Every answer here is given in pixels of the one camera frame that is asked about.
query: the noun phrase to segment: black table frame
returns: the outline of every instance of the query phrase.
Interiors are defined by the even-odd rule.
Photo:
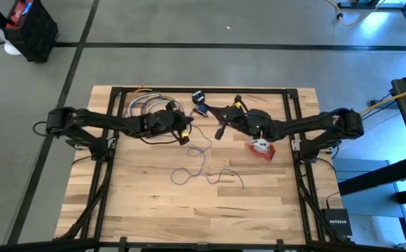
[[[278,94],[282,95],[284,110],[287,120],[292,120],[290,99],[293,100],[296,118],[302,117],[300,100],[298,96],[298,90],[296,89],[229,89],[229,88],[202,88],[201,91],[205,93],[256,93],[256,94]],[[110,101],[108,103],[107,114],[113,114],[113,108],[116,105],[116,99],[119,97],[117,116],[122,116],[124,111],[124,103],[126,94],[135,91],[132,87],[113,87],[111,90]],[[158,87],[154,88],[154,91],[158,92],[194,92],[194,88],[168,88],[168,87]],[[104,130],[103,136],[108,137],[109,131]],[[113,132],[112,137],[117,139],[119,137],[119,132]],[[305,139],[304,133],[300,134],[301,139]],[[290,143],[295,140],[295,136],[291,135],[289,137]],[[114,150],[117,147],[117,140],[112,148]],[[312,172],[312,166],[309,163],[301,164],[299,162],[299,151],[292,150],[293,156],[293,167],[295,170],[295,182],[298,189],[298,197],[301,209],[302,226],[304,230],[304,238],[306,239],[306,244],[301,245],[286,245],[282,239],[277,239],[275,244],[190,244],[190,243],[142,243],[142,242],[128,242],[126,237],[121,237],[119,242],[102,242],[100,241],[100,234],[102,231],[102,224],[104,221],[104,212],[106,206],[106,198],[109,192],[109,181],[111,178],[111,173],[113,171],[113,160],[109,160],[106,164],[106,171],[104,175],[104,180],[100,187],[98,187],[100,171],[103,168],[104,163],[96,162],[94,167],[94,174],[92,177],[92,183],[90,186],[90,194],[88,196],[87,209],[93,210],[100,203],[99,210],[97,214],[96,226],[94,228],[94,234],[92,237],[88,237],[90,215],[84,217],[84,221],[81,222],[81,234],[80,238],[74,239],[74,237],[54,239],[52,241],[42,241],[26,244],[10,244],[0,246],[0,252],[5,251],[79,251],[85,249],[94,249],[98,251],[101,247],[113,247],[118,248],[120,252],[126,252],[130,248],[150,248],[150,249],[193,249],[196,251],[210,251],[218,249],[263,249],[263,250],[274,250],[276,252],[284,252],[285,250],[297,250],[297,251],[399,251],[395,248],[381,248],[376,246],[363,246],[355,245],[347,241],[335,241],[335,231],[330,229],[329,224],[324,218],[323,214],[319,209],[318,197],[316,195],[316,188],[314,184],[314,176]],[[304,181],[302,180],[301,166],[304,166],[307,171],[307,182],[309,185],[309,190],[306,189]],[[307,204],[311,207],[315,215],[316,221],[316,231],[318,235],[318,240],[312,239],[312,234],[310,232],[309,217],[307,214]],[[330,241],[326,241],[325,233],[330,237]]]

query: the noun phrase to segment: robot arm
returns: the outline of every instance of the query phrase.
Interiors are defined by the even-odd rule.
[[[193,118],[187,117],[183,112],[177,110],[173,103],[166,105],[165,110],[128,118],[95,113],[87,109],[64,107],[49,112],[46,133],[57,138],[61,136],[69,137],[70,139],[66,140],[66,142],[70,146],[87,147],[90,149],[92,160],[106,162],[114,155],[112,145],[115,139],[95,137],[82,127],[90,126],[120,131],[129,137],[144,142],[146,141],[143,138],[148,139],[171,132],[176,139],[175,141],[183,145],[189,142],[189,137],[182,135],[182,133],[192,121]]]
[[[273,120],[265,111],[248,110],[239,95],[235,97],[233,105],[225,108],[204,105],[219,121],[220,127],[215,135],[216,139],[221,139],[227,126],[253,139],[264,139],[267,142],[281,140],[289,134],[325,130],[315,139],[299,142],[303,160],[313,160],[321,149],[336,147],[343,139],[357,139],[364,134],[360,114],[347,108],[338,108],[331,112],[283,122]]]

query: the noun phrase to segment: blue cable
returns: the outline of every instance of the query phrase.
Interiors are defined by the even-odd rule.
[[[198,177],[198,176],[204,176],[204,177],[206,178],[206,180],[208,181],[208,183],[210,183],[211,185],[214,185],[214,184],[217,184],[217,183],[220,181],[221,176],[222,176],[222,173],[223,173],[224,171],[228,171],[228,172],[232,172],[233,174],[236,174],[236,175],[239,177],[239,180],[240,180],[240,182],[241,182],[241,184],[242,184],[242,189],[245,189],[244,181],[242,180],[242,178],[240,177],[240,175],[239,175],[237,172],[235,172],[235,171],[233,171],[233,170],[231,170],[231,169],[226,169],[226,168],[222,169],[222,170],[220,171],[220,173],[218,174],[217,180],[214,181],[214,182],[211,182],[211,181],[209,180],[209,177],[208,177],[206,174],[202,173],[202,172],[203,172],[204,163],[206,162],[206,154],[205,154],[205,152],[206,152],[208,149],[210,149],[210,147],[212,147],[212,140],[210,140],[209,138],[207,138],[207,137],[203,134],[203,131],[202,131],[198,126],[193,126],[193,127],[196,127],[196,128],[200,131],[200,133],[202,133],[203,138],[205,138],[206,140],[208,140],[211,144],[209,144],[209,146],[206,147],[205,149],[202,149],[202,148],[200,148],[200,147],[197,147],[197,146],[195,146],[195,145],[193,145],[193,144],[188,144],[188,146],[189,146],[189,149],[188,149],[188,156],[190,156],[190,157],[197,157],[198,155],[203,154],[203,162],[202,162],[202,165],[200,166],[200,170],[199,170],[198,173],[196,173],[196,174],[191,174],[190,171],[189,171],[188,169],[186,169],[186,168],[178,168],[178,169],[175,169],[175,170],[170,174],[170,180],[172,181],[172,183],[174,183],[175,185],[178,185],[178,186],[182,186],[182,185],[186,184],[191,178],[195,178],[195,177]],[[198,153],[197,153],[197,154],[191,154],[190,152],[191,152],[192,150],[195,150],[195,151],[197,151]],[[187,172],[187,173],[189,174],[188,179],[186,179],[186,180],[185,180],[184,182],[182,182],[182,183],[175,182],[175,180],[174,180],[174,174],[175,174],[175,172],[177,172],[177,171],[185,171],[185,172]]]

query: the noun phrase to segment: concrete floor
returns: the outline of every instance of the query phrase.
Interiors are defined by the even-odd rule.
[[[1,11],[8,12],[11,2],[0,0]],[[59,41],[78,42],[93,0],[42,2],[59,25]],[[345,20],[365,13],[345,11]],[[343,27],[322,0],[100,0],[87,41],[406,46],[406,21],[400,11],[387,11]],[[55,107],[75,51],[54,48],[48,63],[34,64],[0,49],[0,244],[42,142],[31,126]],[[66,105],[86,107],[93,85],[148,83],[314,87],[322,110],[359,111],[386,95],[392,79],[405,76],[406,52],[85,48]],[[406,132],[394,134],[405,126],[395,113],[368,119],[367,134],[342,144],[339,157],[406,158]],[[20,242],[52,239],[73,158],[73,149],[54,141]]]

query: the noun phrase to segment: wooden tabletop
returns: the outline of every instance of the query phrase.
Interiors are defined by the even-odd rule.
[[[88,108],[105,113],[111,88],[94,86]],[[300,88],[298,92],[302,115],[318,114],[315,89]],[[194,107],[189,93],[167,95],[182,104],[186,114]],[[211,93],[206,95],[206,102],[211,106],[226,106],[235,95],[235,88],[232,94]],[[250,109],[262,109],[273,119],[285,120],[280,94],[240,95]],[[134,109],[135,115],[139,113],[139,108]],[[234,129],[227,128],[223,138],[215,140],[218,123],[213,116],[196,115],[193,125],[213,141],[203,166],[209,180],[216,181],[222,169],[231,169],[241,176],[245,188],[242,189],[239,178],[229,172],[223,173],[220,182],[213,185],[203,176],[192,178],[185,185],[175,185],[171,182],[171,173],[182,167],[197,173],[203,161],[201,155],[189,157],[188,146],[177,143],[152,146],[122,134],[116,148],[101,240],[117,242],[119,237],[127,237],[130,242],[275,244],[276,239],[283,239],[285,244],[305,244],[289,139],[273,143],[276,156],[268,162],[250,152],[247,144],[251,139]],[[100,129],[87,130],[96,136],[102,134]],[[310,132],[307,136],[311,139],[318,134],[320,132]],[[170,140],[168,136],[151,139]],[[194,129],[190,144],[204,148],[209,142]],[[78,151],[76,159],[87,155],[87,150]],[[329,155],[319,157],[331,162]],[[56,237],[63,235],[84,210],[94,164],[84,160],[72,167]],[[335,174],[323,162],[314,164],[313,170],[318,200],[324,207],[326,197],[338,191]],[[174,179],[181,182],[187,176],[180,171]],[[339,195],[330,197],[329,203],[332,208],[342,207]],[[314,216],[309,207],[308,212],[312,237],[316,238]]]

